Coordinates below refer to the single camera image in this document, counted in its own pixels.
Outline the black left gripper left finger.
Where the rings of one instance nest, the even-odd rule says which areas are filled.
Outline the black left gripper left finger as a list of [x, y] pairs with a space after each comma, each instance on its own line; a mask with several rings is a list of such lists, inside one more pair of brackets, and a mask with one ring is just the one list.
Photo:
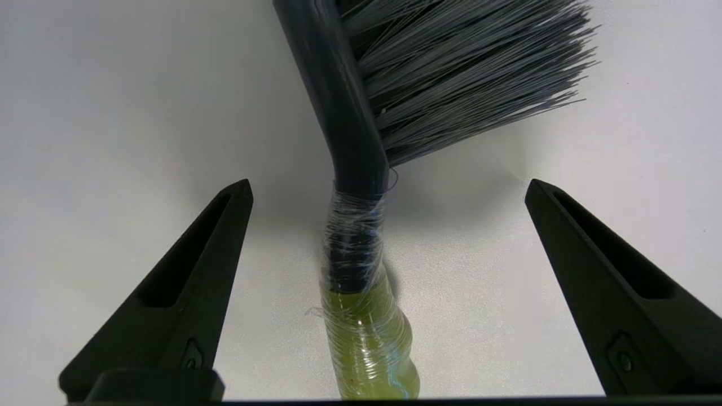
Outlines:
[[59, 375], [70, 403], [213, 403], [213, 365], [253, 206], [221, 190]]

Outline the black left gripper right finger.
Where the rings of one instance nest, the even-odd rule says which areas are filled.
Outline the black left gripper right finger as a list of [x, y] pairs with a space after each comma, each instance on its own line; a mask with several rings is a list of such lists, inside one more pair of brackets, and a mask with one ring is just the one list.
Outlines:
[[720, 395], [717, 314], [561, 188], [525, 205], [606, 395]]

